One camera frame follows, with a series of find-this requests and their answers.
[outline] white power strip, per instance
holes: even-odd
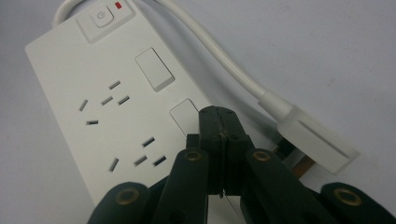
[[[101,1],[26,52],[95,204],[169,175],[209,105],[132,0]]]

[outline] red indicator light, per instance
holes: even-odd
[[[118,9],[122,8],[122,5],[120,4],[120,2],[116,2],[116,7],[117,7]]]

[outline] metal rivet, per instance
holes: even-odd
[[[190,151],[184,155],[184,158],[188,161],[198,161],[202,158],[202,155],[197,151]]]
[[[342,203],[346,203],[351,206],[360,206],[362,203],[361,197],[350,189],[343,189],[343,188],[335,189],[334,195]]]
[[[254,152],[253,157],[258,161],[269,161],[271,159],[270,155],[262,151]]]
[[[122,189],[116,195],[116,203],[119,205],[128,205],[134,203],[139,198],[139,190],[135,188]]]

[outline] socket slot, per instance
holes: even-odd
[[[125,103],[127,100],[129,100],[129,96],[125,96],[124,98],[122,98],[122,100],[119,101],[119,105],[122,105],[122,104]]]
[[[144,142],[142,144],[143,147],[147,147],[148,145],[150,145],[151,143],[153,143],[155,141],[154,137],[151,137],[149,140],[147,140],[146,142]]]
[[[85,106],[87,105],[88,100],[84,100],[84,102],[82,102],[82,105],[79,107],[79,111],[84,110]]]
[[[142,158],[140,158],[139,160],[134,162],[134,166],[138,166],[140,165],[143,161],[145,161],[148,157],[145,155]]]
[[[108,88],[113,90],[114,88],[116,88],[118,85],[120,85],[121,83],[119,81],[115,82],[113,85],[109,86]]]
[[[111,163],[110,168],[108,169],[109,172],[113,173],[114,169],[116,169],[117,164],[119,163],[119,159],[115,158],[114,161]]]
[[[98,124],[99,123],[99,120],[88,120],[87,121],[87,125],[93,125],[93,124]]]
[[[157,161],[155,161],[154,163],[152,163],[154,166],[158,166],[159,164],[161,164],[163,161],[166,161],[166,157],[162,156],[161,158],[159,158]]]
[[[105,104],[107,104],[108,102],[110,102],[110,101],[112,101],[112,100],[113,100],[113,97],[110,96],[110,97],[108,97],[107,99],[105,99],[105,100],[102,102],[102,105],[105,105]]]

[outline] power strip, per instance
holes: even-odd
[[[132,0],[101,1],[26,52],[95,204],[169,175],[210,105]]]

